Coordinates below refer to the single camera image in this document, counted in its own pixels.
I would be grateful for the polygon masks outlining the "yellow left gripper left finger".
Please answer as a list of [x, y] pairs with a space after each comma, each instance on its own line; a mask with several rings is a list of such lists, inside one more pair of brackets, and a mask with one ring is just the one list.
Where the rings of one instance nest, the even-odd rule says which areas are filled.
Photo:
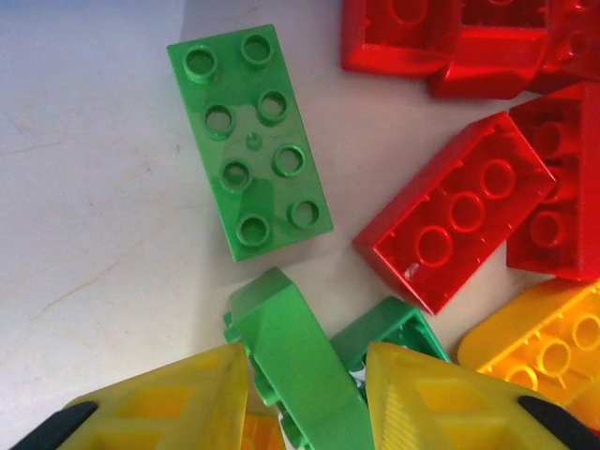
[[240, 344], [226, 344], [77, 397], [18, 449], [237, 449], [248, 400]]

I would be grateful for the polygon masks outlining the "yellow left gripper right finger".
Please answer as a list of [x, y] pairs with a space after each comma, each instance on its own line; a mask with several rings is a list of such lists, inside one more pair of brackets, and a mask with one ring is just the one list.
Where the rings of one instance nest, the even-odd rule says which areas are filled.
[[528, 388], [386, 342], [367, 349], [378, 449], [596, 449], [599, 437]]

